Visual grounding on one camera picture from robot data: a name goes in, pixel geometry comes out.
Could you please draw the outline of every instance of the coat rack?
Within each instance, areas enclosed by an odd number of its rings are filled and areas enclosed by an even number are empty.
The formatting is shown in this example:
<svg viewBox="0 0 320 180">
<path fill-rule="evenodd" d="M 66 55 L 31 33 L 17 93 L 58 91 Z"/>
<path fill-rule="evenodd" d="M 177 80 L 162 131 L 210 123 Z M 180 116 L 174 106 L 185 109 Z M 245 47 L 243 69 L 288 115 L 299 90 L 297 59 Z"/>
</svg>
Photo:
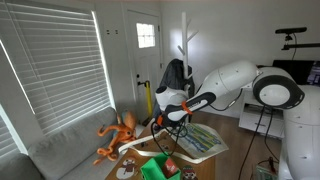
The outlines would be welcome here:
<svg viewBox="0 0 320 180">
<path fill-rule="evenodd" d="M 186 12 L 182 12 L 182 48 L 181 46 L 178 46 L 178 49 L 180 50 L 183 58 L 183 77 L 184 79 L 189 79 L 191 75 L 188 73 L 188 42 L 199 32 L 199 30 L 193 32 L 188 37 L 188 26 L 190 24 L 191 20 L 187 21 L 187 15 Z M 185 85 L 184 90 L 188 94 L 189 85 Z"/>
</svg>

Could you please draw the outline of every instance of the wooden table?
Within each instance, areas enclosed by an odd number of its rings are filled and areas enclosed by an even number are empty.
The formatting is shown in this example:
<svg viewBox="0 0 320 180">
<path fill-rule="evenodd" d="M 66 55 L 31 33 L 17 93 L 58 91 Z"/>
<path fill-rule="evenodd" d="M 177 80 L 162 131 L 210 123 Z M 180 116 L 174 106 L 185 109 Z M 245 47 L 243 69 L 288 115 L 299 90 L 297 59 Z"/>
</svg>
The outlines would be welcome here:
<svg viewBox="0 0 320 180">
<path fill-rule="evenodd" d="M 142 131 L 140 134 L 139 138 L 146 137 L 151 135 L 151 129 L 150 129 L 151 123 L 148 124 L 148 126 Z M 169 147 L 169 152 L 174 148 L 174 140 L 167 134 L 167 133 L 162 133 L 160 138 L 159 138 L 159 144 L 163 145 L 168 145 Z M 141 144 L 135 146 L 139 150 L 145 150 L 145 151 L 154 151 L 161 153 L 161 150 L 157 146 L 157 144 L 152 140 L 147 141 L 147 145 L 142 147 Z M 188 153 L 181 148 L 179 145 L 177 145 L 175 151 L 179 153 L 183 153 L 185 155 L 188 155 Z M 109 175 L 106 177 L 106 180 L 117 180 L 118 178 L 116 177 L 117 170 L 122 166 L 123 161 L 128 159 L 129 157 L 134 156 L 136 161 L 135 164 L 137 167 L 135 168 L 135 171 L 138 173 L 135 173 L 131 179 L 133 180 L 141 180 L 142 175 L 140 172 L 141 166 L 143 166 L 151 157 L 146 157 L 146 156 L 140 156 L 135 150 L 133 149 L 128 149 L 128 151 L 122 156 L 120 161 L 116 164 L 116 166 L 112 169 L 112 171 L 109 173 Z M 199 164 L 192 164 L 188 161 L 185 161 L 181 158 L 178 158 L 174 155 L 171 156 L 173 161 L 177 164 L 177 166 L 180 168 L 182 171 L 182 168 L 185 165 L 191 165 L 193 169 L 195 170 L 197 177 L 199 180 L 202 179 L 210 179 L 214 180 L 215 179 L 215 157 L 208 158 L 207 160 L 199 163 Z"/>
</svg>

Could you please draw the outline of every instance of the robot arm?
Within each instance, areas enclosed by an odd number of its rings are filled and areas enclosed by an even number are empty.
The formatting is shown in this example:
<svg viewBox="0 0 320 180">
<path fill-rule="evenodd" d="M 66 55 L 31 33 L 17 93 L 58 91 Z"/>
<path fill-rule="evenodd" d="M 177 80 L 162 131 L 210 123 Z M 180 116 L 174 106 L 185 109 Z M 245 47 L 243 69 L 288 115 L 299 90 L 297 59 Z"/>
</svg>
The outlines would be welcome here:
<svg viewBox="0 0 320 180">
<path fill-rule="evenodd" d="M 212 104 L 216 98 L 251 83 L 257 100 L 266 106 L 290 109 L 304 97 L 304 93 L 285 71 L 271 67 L 258 69 L 248 61 L 237 61 L 212 71 L 191 99 L 187 100 L 181 90 L 160 87 L 156 98 L 164 113 L 158 124 L 171 126 L 172 122 L 178 122 L 187 114 Z"/>
<path fill-rule="evenodd" d="M 156 98 L 164 111 L 165 121 L 177 122 L 187 114 L 213 103 L 221 95 L 251 83 L 259 74 L 260 71 L 254 64 L 238 61 L 211 72 L 205 78 L 201 89 L 191 99 L 186 100 L 183 91 L 168 87 L 160 87 L 156 92 Z"/>
</svg>

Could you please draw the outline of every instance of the yellow pole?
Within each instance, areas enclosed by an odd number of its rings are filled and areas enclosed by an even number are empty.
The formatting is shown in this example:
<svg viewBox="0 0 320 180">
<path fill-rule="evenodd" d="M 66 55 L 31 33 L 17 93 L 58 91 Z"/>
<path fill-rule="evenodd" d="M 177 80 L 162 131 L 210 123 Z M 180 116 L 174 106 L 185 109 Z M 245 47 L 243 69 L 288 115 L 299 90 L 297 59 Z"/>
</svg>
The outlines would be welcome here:
<svg viewBox="0 0 320 180">
<path fill-rule="evenodd" d="M 148 104 L 148 117 L 152 117 L 152 102 L 151 102 L 151 92 L 150 92 L 150 81 L 146 81 L 146 96 Z"/>
</svg>

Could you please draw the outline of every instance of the white wall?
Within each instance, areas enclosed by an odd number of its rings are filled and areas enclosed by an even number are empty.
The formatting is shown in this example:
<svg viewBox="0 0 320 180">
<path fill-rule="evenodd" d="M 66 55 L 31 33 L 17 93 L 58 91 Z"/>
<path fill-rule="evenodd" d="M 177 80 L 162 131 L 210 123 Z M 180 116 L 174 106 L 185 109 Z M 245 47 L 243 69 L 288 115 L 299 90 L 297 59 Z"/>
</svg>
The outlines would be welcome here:
<svg viewBox="0 0 320 180">
<path fill-rule="evenodd" d="M 291 59 L 293 50 L 281 51 L 285 35 L 276 35 L 276 29 L 306 26 L 307 32 L 297 34 L 298 43 L 320 42 L 319 7 L 317 0 L 162 2 L 164 60 L 181 58 L 176 47 L 181 45 L 183 11 L 192 19 L 190 32 L 199 30 L 189 43 L 189 64 L 199 87 L 209 72 L 235 60 L 271 65 L 274 59 Z M 297 49 L 295 59 L 319 60 L 320 49 Z M 219 98 L 214 106 L 225 107 L 238 92 Z M 240 104 L 241 99 L 222 113 L 204 110 L 239 117 Z"/>
</svg>

